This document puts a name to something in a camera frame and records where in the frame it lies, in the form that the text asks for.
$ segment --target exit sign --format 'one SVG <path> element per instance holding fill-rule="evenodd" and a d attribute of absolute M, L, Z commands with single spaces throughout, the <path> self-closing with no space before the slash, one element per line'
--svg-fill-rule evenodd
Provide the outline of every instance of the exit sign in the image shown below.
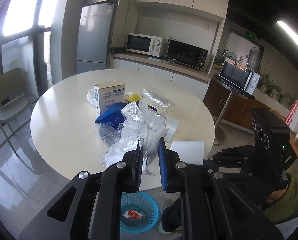
<path fill-rule="evenodd" d="M 251 39 L 255 38 L 255 35 L 253 35 L 252 33 L 248 33 L 248 32 L 246 32 L 246 36 Z"/>

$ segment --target dark ceiling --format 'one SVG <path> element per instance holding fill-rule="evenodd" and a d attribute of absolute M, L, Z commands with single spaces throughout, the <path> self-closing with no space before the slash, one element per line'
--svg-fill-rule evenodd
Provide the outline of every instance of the dark ceiling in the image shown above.
<path fill-rule="evenodd" d="M 268 42 L 298 69 L 298 46 L 276 23 L 283 20 L 298 34 L 298 0 L 229 0 L 227 19 Z"/>

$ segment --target round table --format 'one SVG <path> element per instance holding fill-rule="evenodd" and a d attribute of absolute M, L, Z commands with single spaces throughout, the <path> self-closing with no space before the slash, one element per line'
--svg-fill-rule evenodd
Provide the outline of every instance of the round table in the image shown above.
<path fill-rule="evenodd" d="M 80 171 L 102 172 L 100 158 L 105 144 L 95 132 L 95 109 L 86 99 L 88 90 L 100 82 L 125 79 L 125 90 L 142 95 L 143 89 L 155 87 L 175 107 L 169 113 L 181 121 L 173 140 L 205 141 L 204 157 L 215 138 L 212 116 L 206 106 L 178 84 L 144 72 L 117 69 L 96 70 L 71 76 L 47 90 L 36 103 L 31 116 L 31 135 L 42 158 L 68 179 Z M 140 190 L 161 187 L 158 157 L 148 167 L 155 176 L 144 175 Z"/>
<path fill-rule="evenodd" d="M 230 91 L 228 98 L 226 100 L 225 105 L 223 106 L 219 116 L 217 117 L 216 121 L 215 121 L 215 141 L 214 141 L 214 145 L 221 145 L 225 142 L 226 140 L 226 135 L 224 133 L 224 131 L 218 126 L 221 122 L 221 119 L 225 113 L 225 111 L 227 110 L 227 107 L 231 101 L 231 98 L 233 96 L 233 94 L 236 94 L 237 96 L 246 99 L 246 100 L 254 100 L 254 96 L 248 94 L 246 91 L 243 90 L 239 90 L 238 88 L 234 87 L 229 81 L 223 79 L 221 76 L 219 75 L 214 75 L 212 77 L 219 85 L 223 86 L 224 88 L 226 88 L 227 90 Z"/>

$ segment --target microwave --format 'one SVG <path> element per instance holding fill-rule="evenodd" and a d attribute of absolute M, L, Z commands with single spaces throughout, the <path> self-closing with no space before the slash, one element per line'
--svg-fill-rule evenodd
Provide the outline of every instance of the microwave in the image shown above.
<path fill-rule="evenodd" d="M 229 58 L 225 59 L 219 76 L 250 95 L 253 94 L 260 79 L 256 72 Z"/>
<path fill-rule="evenodd" d="M 165 53 L 167 42 L 163 37 L 130 33 L 126 50 L 161 57 Z"/>
<path fill-rule="evenodd" d="M 166 59 L 175 59 L 177 63 L 203 69 L 208 51 L 180 41 L 169 42 Z"/>

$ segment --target blue trash basket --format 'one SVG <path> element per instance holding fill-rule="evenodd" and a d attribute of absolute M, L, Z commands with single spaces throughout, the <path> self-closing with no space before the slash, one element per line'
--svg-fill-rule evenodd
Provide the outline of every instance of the blue trash basket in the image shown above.
<path fill-rule="evenodd" d="M 143 233 L 153 228 L 159 220 L 160 211 L 155 200 L 148 194 L 123 193 L 121 196 L 121 215 L 133 209 L 137 212 L 145 213 L 144 221 L 141 225 L 126 225 L 120 220 L 120 228 L 129 233 Z"/>

